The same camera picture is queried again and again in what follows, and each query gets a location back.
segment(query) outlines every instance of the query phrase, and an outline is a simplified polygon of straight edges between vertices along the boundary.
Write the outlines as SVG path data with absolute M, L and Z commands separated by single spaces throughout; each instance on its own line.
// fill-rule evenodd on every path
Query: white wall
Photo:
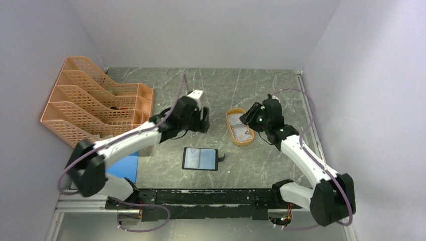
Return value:
M 40 117 L 67 56 L 100 65 L 68 1 L 0 0 L 0 240 L 44 240 L 71 147 Z
M 342 0 L 304 70 L 360 240 L 425 240 L 426 2 Z
M 340 0 L 70 0 L 106 66 L 305 67 Z

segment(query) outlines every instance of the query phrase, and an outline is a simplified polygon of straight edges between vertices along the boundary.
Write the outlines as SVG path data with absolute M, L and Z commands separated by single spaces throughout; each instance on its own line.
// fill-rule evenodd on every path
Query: black cable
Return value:
M 260 136 L 260 138 L 262 138 L 262 140 L 264 140 L 266 143 L 268 143 L 268 144 L 270 144 L 270 145 L 273 145 L 272 143 L 269 143 L 267 140 L 265 140 L 261 135 L 260 135 L 260 132 L 257 132 L 258 134 L 259 134 L 259 136 Z
M 184 137 L 184 136 L 186 135 L 186 133 L 188 133 L 188 130 L 189 130 L 189 129 L 186 129 L 186 131 L 185 131 L 185 133 L 184 133 L 183 135 L 181 135 L 181 136 L 179 136 L 179 137 L 176 137 L 176 138 L 170 138 L 170 139 L 171 139 L 171 140 L 177 140 L 177 139 L 180 139 L 180 138 Z

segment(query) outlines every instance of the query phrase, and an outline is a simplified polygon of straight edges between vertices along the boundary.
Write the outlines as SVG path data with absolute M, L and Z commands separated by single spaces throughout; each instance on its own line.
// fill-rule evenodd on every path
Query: table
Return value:
M 284 179 L 310 187 L 294 162 L 263 141 L 258 133 L 251 144 L 236 146 L 225 121 L 225 113 L 231 108 L 248 110 L 254 102 L 261 103 L 275 90 L 300 88 L 294 71 L 123 67 L 108 70 L 108 76 L 118 83 L 143 83 L 154 88 L 154 114 L 171 106 L 182 73 L 186 73 L 191 88 L 205 91 L 204 104 L 210 108 L 211 127 L 206 134 L 189 132 L 179 140 L 154 146 L 147 154 L 141 151 L 138 188 L 265 188 Z M 277 97 L 286 123 L 299 131 L 307 126 L 308 109 L 302 94 L 289 90 Z M 304 140 L 319 155 L 312 129 Z M 215 148 L 219 156 L 225 154 L 226 158 L 219 163 L 217 171 L 183 170 L 184 147 Z

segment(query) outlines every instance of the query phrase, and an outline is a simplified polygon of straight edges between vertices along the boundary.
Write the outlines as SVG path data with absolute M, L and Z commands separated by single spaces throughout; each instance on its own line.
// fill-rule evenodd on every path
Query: marble table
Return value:
M 294 71 L 113 67 L 108 76 L 118 83 L 143 83 L 154 88 L 154 114 L 157 114 L 171 106 L 182 73 L 186 73 L 191 88 L 205 91 L 204 104 L 210 108 L 211 127 L 206 134 L 188 132 L 178 141 L 165 141 L 154 146 L 150 153 L 141 152 L 137 187 L 265 188 L 287 178 L 309 187 L 308 180 L 292 160 L 263 141 L 257 133 L 251 144 L 236 146 L 225 121 L 225 113 L 231 108 L 248 110 L 254 102 L 261 103 L 275 90 L 300 88 Z M 298 130 L 307 126 L 307 107 L 302 95 L 289 90 L 278 97 L 286 123 Z M 318 152 L 312 130 L 304 139 Z M 219 163 L 217 171 L 183 170 L 184 147 L 215 148 L 219 150 L 219 156 L 225 154 L 226 158 Z

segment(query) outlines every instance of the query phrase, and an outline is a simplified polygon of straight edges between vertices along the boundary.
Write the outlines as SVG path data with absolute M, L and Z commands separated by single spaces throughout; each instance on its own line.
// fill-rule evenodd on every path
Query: purple cable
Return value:
M 325 173 L 331 178 L 331 180 L 334 182 L 334 184 L 336 185 L 336 187 L 337 187 L 337 189 L 339 190 L 339 192 L 341 193 L 341 195 L 343 196 L 343 199 L 344 199 L 344 201 L 345 201 L 345 204 L 346 204 L 346 207 L 348 208 L 348 213 L 349 213 L 349 221 L 347 222 L 347 223 L 343 223 L 343 222 L 340 222 L 340 221 L 338 221 L 337 223 L 338 224 L 340 224 L 340 225 L 342 225 L 342 226 L 349 226 L 349 225 L 351 225 L 352 224 L 352 216 L 353 216 L 353 213 L 352 213 L 352 208 L 351 208 L 351 205 L 349 204 L 349 200 L 348 200 L 348 197 L 346 196 L 346 193 L 343 191 L 343 188 L 340 186 L 340 184 L 338 183 L 338 181 L 333 177 L 333 175 L 327 170 L 327 169 L 325 169 L 325 167 L 321 164 L 321 162 L 319 162 L 309 151 L 308 151 L 308 149 L 303 145 L 303 136 L 305 135 L 305 133 L 306 133 L 306 131 L 312 126 L 312 124 L 313 124 L 313 117 L 315 116 L 315 104 L 314 104 L 314 102 L 313 102 L 313 100 L 312 100 L 312 98 L 306 93 L 306 92 L 304 92 L 303 90 L 300 90 L 300 89 L 296 89 L 296 88 L 285 88 L 285 89 L 280 89 L 280 90 L 277 90 L 276 92 L 274 92 L 274 93 L 272 93 L 272 95 L 276 95 L 276 94 L 278 94 L 278 93 L 281 93 L 281 92 L 283 92 L 283 91 L 285 91 L 285 90 L 296 90 L 296 91 L 299 91 L 300 93 L 302 93 L 303 95 L 305 95 L 306 96 L 306 98 L 307 98 L 307 100 L 308 100 L 308 102 L 310 103 L 310 105 L 311 105 L 311 110 L 312 110 L 312 119 L 310 120 L 310 122 L 309 122 L 309 124 L 308 124 L 308 126 L 305 128 L 305 129 L 303 129 L 302 130 L 302 132 L 300 133 L 300 136 L 299 136 L 299 142 L 300 142 L 300 146 L 303 148 L 303 150 L 306 152 L 306 154 L 309 156 L 309 157 L 311 157 L 312 158 L 312 160 L 323 170 L 323 171 L 325 171 Z M 311 226 L 311 227 L 300 227 L 300 228 L 290 228 L 290 227 L 286 227 L 286 228 L 284 228 L 284 229 L 286 229 L 286 230 L 296 230 L 296 231 L 302 231 L 302 230 L 309 230 L 309 229 L 312 229 L 312 228 L 316 228 L 316 227 L 318 227 L 319 225 L 315 225 L 315 226 Z
M 99 146 L 99 147 L 97 147 L 97 148 L 95 148 L 95 149 L 93 149 L 93 150 L 91 150 L 91 151 L 89 151 L 89 152 L 85 153 L 84 155 L 82 155 L 81 157 L 79 157 L 79 158 L 77 158 L 75 161 L 73 161 L 73 162 L 72 162 L 69 166 L 67 166 L 67 167 L 64 169 L 64 171 L 62 172 L 62 174 L 60 175 L 60 177 L 59 177 L 59 179 L 58 179 L 58 182 L 56 183 L 56 187 L 58 188 L 59 192 L 60 192 L 61 194 L 64 194 L 64 195 L 74 195 L 74 194 L 79 193 L 78 191 L 75 191 L 75 192 L 64 192 L 64 191 L 63 191 L 63 189 L 62 189 L 62 187 L 61 187 L 61 183 L 62 183 L 62 179 L 63 179 L 63 178 L 64 178 L 64 176 L 67 174 L 67 172 L 69 172 L 69 170 L 71 170 L 71 168 L 73 168 L 75 165 L 77 165 L 77 163 L 81 162 L 84 158 L 86 158 L 86 157 L 88 157 L 88 156 L 92 155 L 93 153 L 98 152 L 99 150 L 105 149 L 106 147 L 108 147 L 108 146 L 110 146 L 110 145 L 113 145 L 113 144 L 115 144 L 115 143 L 117 143 L 117 142 L 119 142 L 119 141 L 121 141 L 121 140 L 124 140 L 124 139 L 126 139 L 126 138 L 128 138 L 128 137 L 131 137 L 131 136 L 133 136 L 133 135 L 135 135 L 135 134 L 140 134 L 140 133 L 143 133 L 143 132 L 151 131 L 151 130 L 153 130 L 153 129 L 157 128 L 157 127 L 158 127 L 159 125 L 161 125 L 163 122 L 165 122 L 165 121 L 169 118 L 169 116 L 172 114 L 173 110 L 174 110 L 174 109 L 175 109 L 175 107 L 176 107 L 176 103 L 177 103 L 177 101 L 178 101 L 178 99 L 179 99 L 179 97 L 180 97 L 180 94 L 182 93 L 182 88 L 183 88 L 183 84 L 184 84 L 184 83 L 186 83 L 186 86 L 188 87 L 188 82 L 187 82 L 187 80 L 186 80 L 186 75 L 185 75 L 185 74 L 183 74 L 183 76 L 182 76 L 182 81 L 180 82 L 179 90 L 178 90 L 178 92 L 177 92 L 177 98 L 174 100 L 174 103 L 173 103 L 173 105 L 172 105 L 172 107 L 171 107 L 170 111 L 166 114 L 166 116 L 165 116 L 165 117 L 164 117 L 164 118 L 163 118 L 160 122 L 158 122 L 157 124 L 155 124 L 155 125 L 154 125 L 154 126 L 152 126 L 152 127 L 145 128 L 145 129 L 142 129 L 142 130 L 140 130 L 140 131 L 136 130 L 136 131 L 133 131 L 133 132 L 129 132 L 129 133 L 127 133 L 127 134 L 125 134 L 125 135 L 123 135 L 123 136 L 121 136 L 121 137 L 117 138 L 117 139 L 114 139 L 114 140 L 110 141 L 110 142 L 109 142 L 109 143 L 107 143 L 107 144 L 103 144 L 103 145 L 101 145 L 101 146 Z
M 163 227 L 164 225 L 166 225 L 166 224 L 169 222 L 169 220 L 170 220 L 170 210 L 169 210 L 167 207 L 165 207 L 165 206 L 155 205 L 155 204 L 137 204 L 137 203 L 123 202 L 123 201 L 118 200 L 118 199 L 116 199 L 116 198 L 112 198 L 112 199 L 113 199 L 113 200 L 115 200 L 115 201 L 117 201 L 117 202 L 120 202 L 120 203 L 122 203 L 122 204 L 124 204 L 124 205 L 129 205 L 129 206 L 134 206 L 134 207 L 153 207 L 153 208 L 155 208 L 155 207 L 159 207 L 159 208 L 162 208 L 162 209 L 166 210 L 166 212 L 167 212 L 167 218 L 166 218 L 166 220 L 165 220 L 162 224 L 158 225 L 158 226 L 157 226 L 157 227 L 155 227 L 155 228 L 151 228 L 151 229 L 147 229 L 147 230 L 133 230 L 133 229 L 127 229 L 127 228 L 124 228 L 124 227 L 123 227 L 123 226 L 121 226 L 121 225 L 120 225 L 120 223 L 119 223 L 119 216 L 120 216 L 120 215 L 117 215 L 117 217 L 116 217 L 116 220 L 117 220 L 117 227 L 118 227 L 119 229 L 123 230 L 123 231 L 126 231 L 126 232 L 138 232 L 138 233 L 142 233 L 142 232 L 152 232 L 152 231 L 155 231 L 155 230 L 157 230 L 157 229 L 162 228 L 162 227 Z

